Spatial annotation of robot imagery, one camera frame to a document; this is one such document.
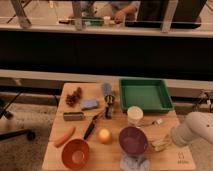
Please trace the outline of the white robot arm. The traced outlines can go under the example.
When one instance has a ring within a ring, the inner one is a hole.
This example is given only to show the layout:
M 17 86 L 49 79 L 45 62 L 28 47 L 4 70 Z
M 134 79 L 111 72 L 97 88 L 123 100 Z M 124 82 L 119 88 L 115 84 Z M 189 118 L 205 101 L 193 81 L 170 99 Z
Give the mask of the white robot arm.
M 175 144 L 185 147 L 196 139 L 204 139 L 213 145 L 213 114 L 205 112 L 190 112 L 179 125 L 172 127 L 165 136 L 165 144 Z

